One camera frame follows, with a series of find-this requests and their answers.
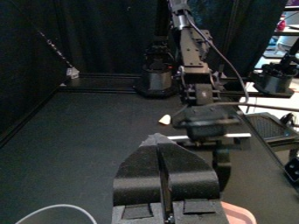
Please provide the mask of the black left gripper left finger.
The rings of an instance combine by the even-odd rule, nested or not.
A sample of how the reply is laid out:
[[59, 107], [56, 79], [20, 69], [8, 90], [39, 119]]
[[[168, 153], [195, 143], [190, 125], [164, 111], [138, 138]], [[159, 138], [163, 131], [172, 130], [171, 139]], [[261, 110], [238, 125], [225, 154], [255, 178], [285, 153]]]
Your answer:
[[155, 133], [118, 168], [111, 224], [164, 224], [164, 192], [159, 141]]

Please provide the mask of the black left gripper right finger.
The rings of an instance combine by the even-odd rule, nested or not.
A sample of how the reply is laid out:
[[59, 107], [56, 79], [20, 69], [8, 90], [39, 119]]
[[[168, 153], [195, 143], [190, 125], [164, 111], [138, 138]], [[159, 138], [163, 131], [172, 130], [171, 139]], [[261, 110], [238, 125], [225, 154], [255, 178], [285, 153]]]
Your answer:
[[217, 172], [167, 136], [155, 135], [166, 224], [230, 224]]

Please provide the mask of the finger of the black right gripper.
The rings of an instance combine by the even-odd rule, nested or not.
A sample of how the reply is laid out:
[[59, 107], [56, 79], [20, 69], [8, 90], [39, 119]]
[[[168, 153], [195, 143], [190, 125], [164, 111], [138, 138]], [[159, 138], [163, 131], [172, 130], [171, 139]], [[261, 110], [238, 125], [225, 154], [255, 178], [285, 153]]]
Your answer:
[[223, 192], [230, 181], [231, 162], [230, 150], [221, 149], [213, 152], [213, 168], [219, 178], [219, 190]]

